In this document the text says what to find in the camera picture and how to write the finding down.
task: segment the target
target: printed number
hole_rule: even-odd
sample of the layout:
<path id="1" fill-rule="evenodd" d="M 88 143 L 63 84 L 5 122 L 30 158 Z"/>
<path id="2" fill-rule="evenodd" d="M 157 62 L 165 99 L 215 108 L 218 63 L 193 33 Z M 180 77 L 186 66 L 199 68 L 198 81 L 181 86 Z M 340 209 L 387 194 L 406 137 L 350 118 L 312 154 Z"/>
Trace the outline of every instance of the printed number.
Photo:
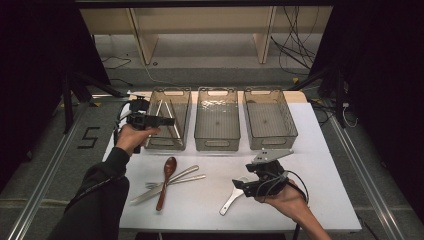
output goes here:
<path id="1" fill-rule="evenodd" d="M 88 131 L 93 130 L 93 129 L 100 129 L 100 127 L 88 127 L 85 130 L 84 136 L 82 137 L 82 140 L 92 140 L 93 142 L 91 143 L 90 146 L 78 146 L 78 149 L 87 149 L 87 148 L 94 148 L 94 145 L 97 142 L 98 137 L 87 137 L 88 135 Z"/>

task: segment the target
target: wooden spoon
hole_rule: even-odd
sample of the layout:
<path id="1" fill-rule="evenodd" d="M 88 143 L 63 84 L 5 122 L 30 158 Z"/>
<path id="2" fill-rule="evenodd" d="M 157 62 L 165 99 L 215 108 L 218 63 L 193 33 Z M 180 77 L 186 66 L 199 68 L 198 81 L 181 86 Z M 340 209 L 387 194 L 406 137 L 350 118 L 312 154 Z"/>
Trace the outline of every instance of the wooden spoon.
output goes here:
<path id="1" fill-rule="evenodd" d="M 165 174 L 165 181 L 163 181 L 162 192 L 160 193 L 158 204 L 156 205 L 156 211 L 162 210 L 163 202 L 165 201 L 166 187 L 169 182 L 169 178 L 175 172 L 177 168 L 177 160 L 174 157 L 168 158 L 163 167 L 163 172 Z"/>

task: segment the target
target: black wall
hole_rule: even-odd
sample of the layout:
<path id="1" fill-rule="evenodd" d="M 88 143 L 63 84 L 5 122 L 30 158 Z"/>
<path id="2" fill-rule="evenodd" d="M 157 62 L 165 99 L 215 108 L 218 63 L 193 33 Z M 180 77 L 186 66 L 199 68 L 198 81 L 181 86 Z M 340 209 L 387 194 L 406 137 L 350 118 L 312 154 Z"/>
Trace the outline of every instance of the black wall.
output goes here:
<path id="1" fill-rule="evenodd" d="M 78 9 L 0 2 L 0 191 L 26 160 L 61 101 L 61 80 L 84 72 L 108 84 Z"/>
<path id="2" fill-rule="evenodd" d="M 383 4 L 366 35 L 349 96 L 396 183 L 424 222 L 424 17 Z"/>

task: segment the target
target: black sleeve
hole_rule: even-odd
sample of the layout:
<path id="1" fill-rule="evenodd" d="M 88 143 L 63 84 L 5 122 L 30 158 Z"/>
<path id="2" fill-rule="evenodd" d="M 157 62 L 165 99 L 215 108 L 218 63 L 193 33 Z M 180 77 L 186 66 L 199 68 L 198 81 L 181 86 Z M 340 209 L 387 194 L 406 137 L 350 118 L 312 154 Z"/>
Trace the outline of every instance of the black sleeve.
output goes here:
<path id="1" fill-rule="evenodd" d="M 118 239 L 128 161 L 128 154 L 114 147 L 105 162 L 92 166 L 48 239 Z"/>

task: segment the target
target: gray floor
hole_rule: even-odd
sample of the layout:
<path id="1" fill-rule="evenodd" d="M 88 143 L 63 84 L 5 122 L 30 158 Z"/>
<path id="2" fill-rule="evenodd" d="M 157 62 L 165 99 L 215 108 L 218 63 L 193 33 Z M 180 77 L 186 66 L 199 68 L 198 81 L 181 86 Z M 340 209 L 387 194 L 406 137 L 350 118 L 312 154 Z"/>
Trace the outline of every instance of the gray floor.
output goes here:
<path id="1" fill-rule="evenodd" d="M 277 41 L 283 41 L 286 36 L 276 35 Z M 312 35 L 308 48 L 316 51 L 320 35 Z M 182 85 L 192 86 L 236 86 L 243 88 L 249 85 L 281 85 L 285 88 L 293 85 L 293 78 L 304 79 L 304 75 L 294 75 L 284 72 L 279 66 L 279 50 L 270 46 L 266 64 L 259 64 L 251 35 L 163 35 L 160 36 L 152 63 L 146 69 L 141 65 L 133 39 L 128 36 L 97 36 L 96 43 L 103 59 L 115 56 L 130 59 L 131 62 L 118 69 L 108 69 L 111 79 L 121 79 L 133 84 L 113 80 L 112 86 L 120 91 L 149 90 L 154 86 Z M 105 67 L 114 68 L 127 62 L 122 59 L 109 59 Z M 298 73 L 308 71 L 286 57 L 281 57 L 282 66 Z M 308 98 L 317 98 L 319 81 L 304 89 Z M 101 93 L 96 88 L 90 88 L 94 94 Z M 115 114 L 122 104 L 114 98 L 95 99 L 99 106 L 89 107 L 82 115 L 80 125 L 72 138 L 69 149 L 54 175 L 34 219 L 29 225 L 25 239 L 45 239 L 55 223 L 61 217 L 67 201 L 73 197 L 81 179 L 89 166 L 101 161 L 110 134 L 113 129 Z M 317 121 L 326 120 L 326 113 L 316 110 Z M 336 167 L 358 216 L 363 219 L 379 239 L 393 239 L 386 233 L 386 228 L 378 216 L 378 211 L 365 191 L 360 177 L 353 167 L 347 152 L 342 145 L 334 127 L 332 117 L 322 124 L 322 132 L 330 148 Z M 61 106 L 52 114 L 49 126 L 40 137 L 33 149 L 33 159 L 22 163 L 13 178 L 0 194 L 0 239 L 6 239 L 19 214 L 31 198 L 39 180 L 49 166 L 56 148 L 63 137 L 64 110 Z M 83 140 L 86 129 L 90 137 L 97 137 L 94 148 L 80 149 L 91 141 Z M 346 132 L 352 139 L 361 161 L 372 173 L 372 180 L 388 209 L 393 214 L 404 239 L 424 239 L 423 224 L 415 215 L 390 174 L 380 164 L 381 159 L 369 140 L 361 124 L 347 127 Z M 134 239 L 134 232 L 121 232 L 120 239 Z M 370 230 L 352 234 L 330 233 L 333 239 L 374 239 Z M 307 239 L 301 233 L 299 239 Z"/>

